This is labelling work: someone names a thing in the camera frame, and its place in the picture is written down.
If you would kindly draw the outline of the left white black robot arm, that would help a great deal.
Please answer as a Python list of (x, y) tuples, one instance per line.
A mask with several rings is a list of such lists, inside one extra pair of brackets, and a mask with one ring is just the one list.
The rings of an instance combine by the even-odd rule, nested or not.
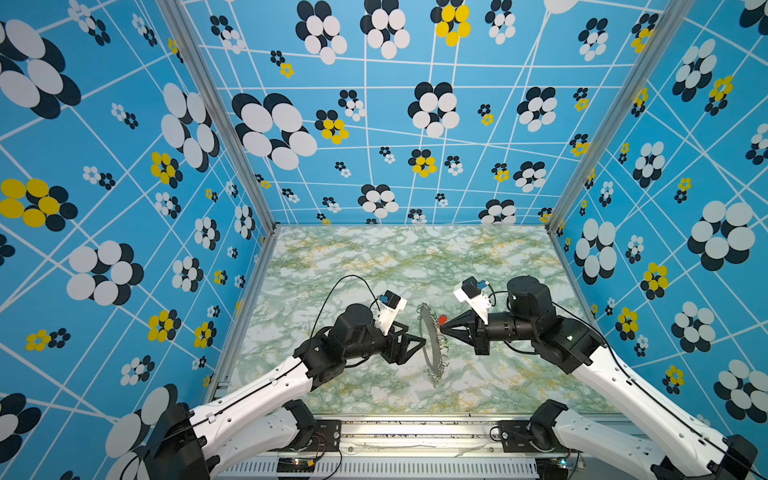
[(170, 407), (120, 478), (214, 479), (261, 453), (303, 448), (316, 428), (303, 401), (308, 393), (341, 375), (351, 360), (381, 356), (403, 365), (424, 347), (424, 338), (396, 321), (401, 309), (373, 313), (352, 304), (261, 378), (195, 408)]

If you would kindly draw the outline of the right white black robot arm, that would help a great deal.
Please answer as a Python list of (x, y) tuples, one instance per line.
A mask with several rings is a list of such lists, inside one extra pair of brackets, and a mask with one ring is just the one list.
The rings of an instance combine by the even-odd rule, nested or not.
[(534, 448), (585, 453), (637, 479), (747, 479), (757, 448), (689, 415), (637, 375), (588, 323), (557, 314), (549, 288), (531, 276), (508, 281), (506, 308), (492, 311), (484, 282), (473, 277), (454, 295), (468, 310), (441, 325), (442, 334), (487, 355), (494, 342), (527, 341), (532, 354), (590, 387), (643, 432), (636, 437), (547, 400), (522, 438)]

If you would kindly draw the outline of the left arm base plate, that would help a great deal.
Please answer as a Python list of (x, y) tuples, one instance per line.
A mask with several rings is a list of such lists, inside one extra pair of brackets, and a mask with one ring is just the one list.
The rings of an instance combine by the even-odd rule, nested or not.
[(312, 451), (338, 452), (342, 434), (342, 421), (339, 419), (320, 418), (312, 427), (303, 428), (297, 436), (284, 447), (273, 451)]

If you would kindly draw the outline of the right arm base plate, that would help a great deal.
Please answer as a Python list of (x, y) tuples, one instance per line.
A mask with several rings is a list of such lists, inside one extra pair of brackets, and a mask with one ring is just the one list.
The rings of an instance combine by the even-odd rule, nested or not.
[(489, 430), (489, 436), (505, 453), (575, 454), (555, 436), (555, 421), (501, 420)]

